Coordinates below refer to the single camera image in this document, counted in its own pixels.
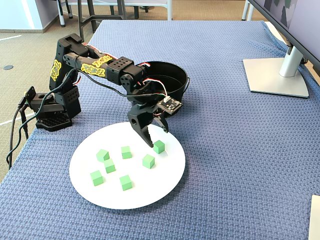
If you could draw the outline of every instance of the white object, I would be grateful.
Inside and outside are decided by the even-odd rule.
[[[251,92],[307,98],[308,89],[301,73],[294,77],[279,74],[284,58],[244,59],[243,64]]]
[[[69,5],[77,5],[77,0],[68,0]],[[172,0],[124,0],[125,6],[149,6],[164,7],[167,9],[167,20],[173,20]],[[82,5],[88,5],[87,1],[82,1]],[[117,0],[93,0],[93,5],[117,6]]]
[[[248,0],[245,0],[243,13],[242,13],[242,20],[245,21],[247,18],[248,8],[249,8],[250,2]]]
[[[294,46],[290,55],[286,53],[279,74],[284,78],[294,77],[303,57],[303,54]]]
[[[68,2],[67,2],[67,1],[61,2],[61,0],[56,0],[56,4],[57,4],[57,7],[58,7],[58,14],[59,14],[60,25],[64,27],[64,26],[66,25],[65,19],[64,19],[64,13],[63,13],[63,11],[60,11],[59,4],[61,4],[61,9],[62,9],[63,6],[66,6],[67,9],[68,9],[68,11],[70,11],[70,12],[68,13],[69,18],[72,18],[72,17],[73,17],[73,15],[72,15],[72,9],[71,9],[71,7],[68,6]]]
[[[255,7],[252,4],[250,4],[248,17],[246,19],[247,21],[251,21],[252,20],[252,15],[254,14],[254,10],[255,10]]]
[[[18,38],[18,37],[21,37],[22,35],[17,35],[17,36],[10,36],[10,37],[6,37],[6,38],[1,38],[0,41],[3,41],[3,40],[8,40],[8,39],[14,39],[14,38]]]
[[[283,37],[280,35],[280,33],[278,32],[278,30],[275,28],[275,26],[269,22],[269,21],[265,21],[265,24],[268,26],[270,32],[280,41],[284,42],[285,44],[287,44],[285,42],[285,40],[283,39]]]
[[[135,209],[152,204],[175,188],[186,165],[185,153],[179,141],[162,128],[149,125],[153,142],[165,143],[165,151],[157,154],[132,129],[129,122],[106,126],[88,136],[75,150],[69,175],[75,190],[89,202],[109,209]],[[132,158],[122,159],[121,147],[129,146]],[[116,171],[106,173],[96,153],[109,151]],[[151,169],[142,165],[147,154],[155,157]],[[94,186],[90,173],[99,170],[104,183]],[[129,175],[132,188],[123,191],[120,177]]]
[[[310,224],[309,224],[309,240],[320,239],[320,196],[312,195]]]

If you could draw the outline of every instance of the green cube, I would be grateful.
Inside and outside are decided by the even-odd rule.
[[[120,177],[120,183],[121,183],[123,191],[132,188],[132,182],[130,180],[129,175],[125,175],[125,176]]]
[[[102,178],[101,172],[99,170],[90,173],[90,176],[94,186],[98,186],[104,183],[104,179]]]
[[[155,165],[155,158],[149,154],[147,154],[143,159],[142,159],[142,165],[145,166],[148,169],[151,169],[153,165]]]
[[[105,160],[109,159],[109,152],[106,150],[101,149],[100,151],[98,151],[98,153],[96,154],[96,159],[98,159],[99,162],[104,162]]]
[[[153,150],[157,153],[160,154],[165,150],[165,144],[158,140],[153,144]]]
[[[103,164],[107,174],[112,173],[116,170],[114,161],[112,161],[112,159],[105,160]]]
[[[123,146],[121,147],[121,153],[123,159],[130,159],[132,158],[130,147],[129,146]]]

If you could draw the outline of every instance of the black robotic arm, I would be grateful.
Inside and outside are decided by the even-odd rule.
[[[155,119],[164,131],[168,132],[165,114],[173,114],[182,104],[166,95],[166,92],[162,88],[157,88],[152,81],[144,82],[148,76],[147,64],[135,65],[134,61],[126,57],[116,58],[81,42],[82,39],[76,34],[58,41],[50,72],[49,89],[53,90],[63,81],[67,82],[58,92],[46,99],[37,116],[37,128],[56,131],[72,125],[71,119],[81,112],[79,91],[75,85],[78,72],[81,72],[94,82],[96,81],[90,76],[107,79],[124,87],[126,90],[124,96],[132,102],[128,113],[131,126],[150,147],[153,147],[148,125]],[[72,69],[77,71],[73,70],[68,74],[68,79],[65,79],[66,74]],[[30,108],[37,112],[44,93],[36,93],[31,87],[25,96]]]

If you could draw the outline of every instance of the silver monitor base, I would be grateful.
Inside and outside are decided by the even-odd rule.
[[[283,62],[284,58],[244,59],[250,91],[308,98],[307,85],[299,71],[293,77],[279,74]]]

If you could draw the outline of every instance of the white plate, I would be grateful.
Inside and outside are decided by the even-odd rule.
[[[152,204],[168,193],[180,181],[186,165],[185,152],[179,141],[161,127],[149,125],[153,142],[165,143],[165,151],[157,154],[132,129],[129,122],[106,126],[88,136],[74,151],[69,175],[75,190],[89,202],[109,209],[135,209]],[[130,146],[132,158],[122,159],[121,147]],[[106,173],[96,153],[109,151],[116,171]],[[142,165],[143,157],[155,157],[151,169]],[[103,183],[94,186],[90,173],[99,170]],[[119,178],[129,175],[132,188],[122,190]]]

